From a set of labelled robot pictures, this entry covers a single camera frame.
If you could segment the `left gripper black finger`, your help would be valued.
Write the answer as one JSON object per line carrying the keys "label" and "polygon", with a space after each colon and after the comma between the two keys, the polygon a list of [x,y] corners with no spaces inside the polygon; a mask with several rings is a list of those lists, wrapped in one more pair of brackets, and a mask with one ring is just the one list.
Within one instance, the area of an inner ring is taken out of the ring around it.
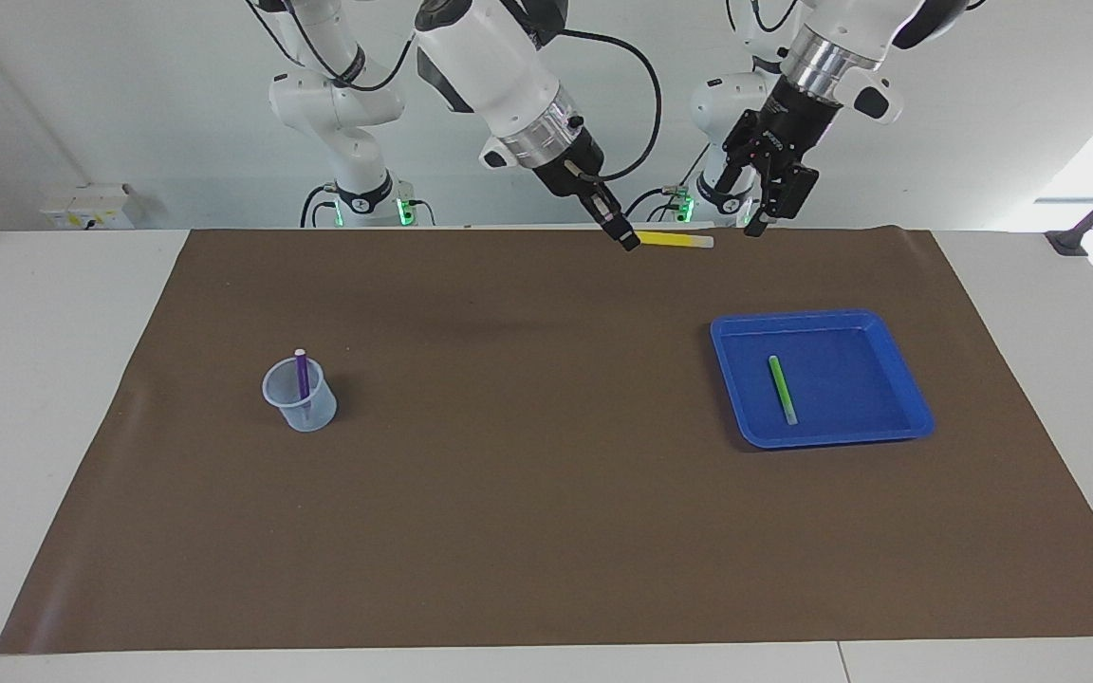
{"label": "left gripper black finger", "polygon": [[743,233],[749,237],[760,237],[767,229],[769,203],[775,191],[769,188],[776,146],[764,133],[759,111],[743,111],[722,143],[726,155],[722,172],[722,191],[732,193],[734,182],[749,167],[756,172],[759,180],[759,203],[748,217]]}
{"label": "left gripper black finger", "polygon": [[769,219],[790,220],[801,212],[820,172],[794,160],[773,161],[769,170]]}

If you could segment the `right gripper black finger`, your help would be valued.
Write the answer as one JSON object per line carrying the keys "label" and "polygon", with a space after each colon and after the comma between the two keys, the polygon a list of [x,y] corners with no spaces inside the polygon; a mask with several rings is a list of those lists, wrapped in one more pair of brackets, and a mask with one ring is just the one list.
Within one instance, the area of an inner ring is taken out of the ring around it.
{"label": "right gripper black finger", "polygon": [[593,195],[593,220],[608,237],[619,243],[621,249],[632,251],[640,246],[640,238],[624,215],[616,198]]}

